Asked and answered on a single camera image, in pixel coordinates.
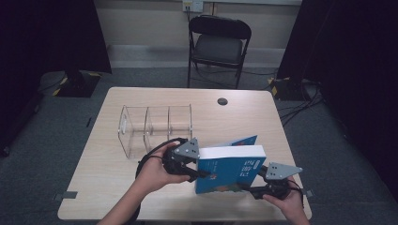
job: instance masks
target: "human arm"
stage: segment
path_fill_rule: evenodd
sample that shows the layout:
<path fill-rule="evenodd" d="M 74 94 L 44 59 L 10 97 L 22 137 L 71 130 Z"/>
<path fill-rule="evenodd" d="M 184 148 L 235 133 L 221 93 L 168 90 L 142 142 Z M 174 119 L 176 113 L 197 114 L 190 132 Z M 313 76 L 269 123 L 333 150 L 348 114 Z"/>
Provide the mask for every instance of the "human arm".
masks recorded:
<path fill-rule="evenodd" d="M 289 186 L 296 188 L 293 176 L 288 177 L 291 181 Z M 310 221 L 305 216 L 304 209 L 301 201 L 301 194 L 298 191 L 290 191 L 289 195 L 284 200 L 279 200 L 270 195 L 264 195 L 263 199 L 274 204 L 281 209 L 283 215 L 287 220 L 294 225 L 308 225 Z"/>
<path fill-rule="evenodd" d="M 190 179 L 188 175 L 169 174 L 163 168 L 161 157 L 167 148 L 174 145 L 176 144 L 173 142 L 169 143 L 151 155 L 153 157 L 144 164 L 127 192 L 99 224 L 123 224 L 131 218 L 146 195 L 168 184 L 178 184 Z"/>

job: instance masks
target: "white wall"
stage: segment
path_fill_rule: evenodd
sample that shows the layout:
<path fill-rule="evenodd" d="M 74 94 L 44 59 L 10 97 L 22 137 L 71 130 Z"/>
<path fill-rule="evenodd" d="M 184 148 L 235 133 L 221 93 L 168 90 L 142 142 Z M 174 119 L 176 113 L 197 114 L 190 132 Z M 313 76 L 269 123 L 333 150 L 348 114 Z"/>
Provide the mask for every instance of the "white wall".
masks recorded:
<path fill-rule="evenodd" d="M 109 45 L 188 46 L 188 19 L 181 1 L 95 3 Z M 216 3 L 216 15 L 247 23 L 253 31 L 251 48 L 284 49 L 299 12 L 294 5 Z M 205 3 L 205 14 L 210 13 L 210 6 Z"/>

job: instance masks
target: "black chair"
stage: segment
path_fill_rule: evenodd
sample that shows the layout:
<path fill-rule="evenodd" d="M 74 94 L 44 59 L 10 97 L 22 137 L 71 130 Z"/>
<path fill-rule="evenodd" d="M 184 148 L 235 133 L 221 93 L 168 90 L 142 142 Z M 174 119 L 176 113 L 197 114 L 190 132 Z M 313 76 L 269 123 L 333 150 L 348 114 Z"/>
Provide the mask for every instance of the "black chair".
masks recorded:
<path fill-rule="evenodd" d="M 191 63 L 212 65 L 237 70 L 237 89 L 246 51 L 252 37 L 252 29 L 243 21 L 201 15 L 189 23 L 190 58 L 188 65 L 188 84 L 191 83 Z M 193 34 L 199 34 L 194 40 Z"/>

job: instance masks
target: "human hand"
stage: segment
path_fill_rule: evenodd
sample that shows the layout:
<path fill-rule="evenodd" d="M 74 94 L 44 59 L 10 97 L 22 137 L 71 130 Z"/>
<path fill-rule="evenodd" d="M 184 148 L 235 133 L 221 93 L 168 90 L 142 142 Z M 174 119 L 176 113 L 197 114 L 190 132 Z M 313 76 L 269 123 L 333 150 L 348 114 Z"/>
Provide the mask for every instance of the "human hand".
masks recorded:
<path fill-rule="evenodd" d="M 135 179 L 134 184 L 145 190 L 146 194 L 159 190 L 165 185 L 179 184 L 190 179 L 188 175 L 173 175 L 164 170 L 161 158 L 168 148 L 175 145 L 174 142 L 168 143 L 153 153 L 151 155 L 153 157 L 148 159 Z"/>
<path fill-rule="evenodd" d="M 293 176 L 289 176 L 287 178 L 292 182 L 288 182 L 291 188 L 296 188 L 296 185 L 293 183 L 295 179 Z M 301 194 L 298 191 L 292 190 L 289 195 L 284 200 L 279 200 L 270 195 L 264 195 L 263 199 L 274 204 L 279 209 L 281 209 L 283 215 L 289 220 L 292 224 L 310 224 L 307 217 L 305 216 Z"/>

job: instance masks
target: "clear acrylic organizer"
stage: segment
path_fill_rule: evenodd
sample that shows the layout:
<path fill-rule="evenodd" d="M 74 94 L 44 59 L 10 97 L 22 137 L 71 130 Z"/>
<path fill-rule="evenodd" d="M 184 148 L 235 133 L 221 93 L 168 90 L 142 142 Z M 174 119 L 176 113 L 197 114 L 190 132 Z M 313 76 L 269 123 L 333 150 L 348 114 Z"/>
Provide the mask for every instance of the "clear acrylic organizer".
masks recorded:
<path fill-rule="evenodd" d="M 123 106 L 117 133 L 126 157 L 141 159 L 170 139 L 192 138 L 191 105 Z"/>

